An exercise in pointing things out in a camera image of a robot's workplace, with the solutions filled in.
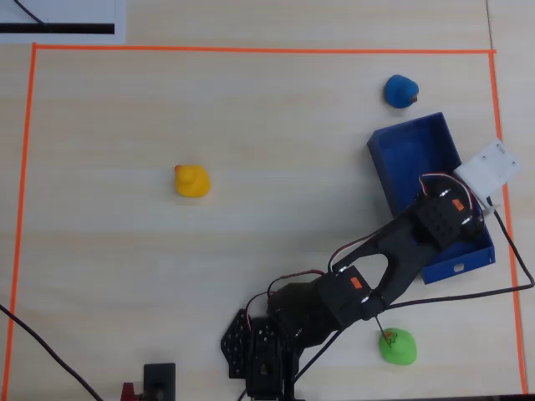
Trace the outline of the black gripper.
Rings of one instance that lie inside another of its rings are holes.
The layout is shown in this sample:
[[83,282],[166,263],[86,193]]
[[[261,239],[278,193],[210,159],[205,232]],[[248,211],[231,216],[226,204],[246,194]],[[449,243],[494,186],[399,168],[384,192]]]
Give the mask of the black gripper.
[[459,186],[438,185],[427,195],[421,193],[410,208],[410,219],[415,239],[439,251],[459,241],[476,241],[484,231],[471,198]]

